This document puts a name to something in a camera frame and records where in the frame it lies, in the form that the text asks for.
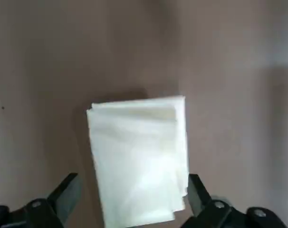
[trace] white towel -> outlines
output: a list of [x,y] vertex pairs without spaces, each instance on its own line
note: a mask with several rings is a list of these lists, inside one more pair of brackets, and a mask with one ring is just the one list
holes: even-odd
[[106,228],[170,221],[188,178],[183,96],[92,104],[88,127]]

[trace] folded white cloth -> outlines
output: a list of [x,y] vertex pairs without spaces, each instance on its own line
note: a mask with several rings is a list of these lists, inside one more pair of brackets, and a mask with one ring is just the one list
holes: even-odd
[[174,220],[188,178],[185,97],[92,104],[91,151],[106,228]]

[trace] folded napkin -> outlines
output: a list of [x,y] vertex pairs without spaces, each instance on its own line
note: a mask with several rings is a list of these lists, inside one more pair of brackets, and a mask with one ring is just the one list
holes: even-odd
[[106,228],[174,220],[188,180],[185,97],[92,104],[91,151]]

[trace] brown surface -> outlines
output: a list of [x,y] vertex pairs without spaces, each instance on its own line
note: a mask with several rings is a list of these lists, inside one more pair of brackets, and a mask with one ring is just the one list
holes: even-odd
[[267,0],[0,0],[0,203],[17,208],[77,171],[69,227],[102,227],[86,107],[182,94],[190,172],[238,209],[267,206],[288,223],[288,158],[268,159],[269,121],[282,119],[270,110],[284,103],[269,106],[282,94],[269,75],[288,74],[270,65],[281,13]]

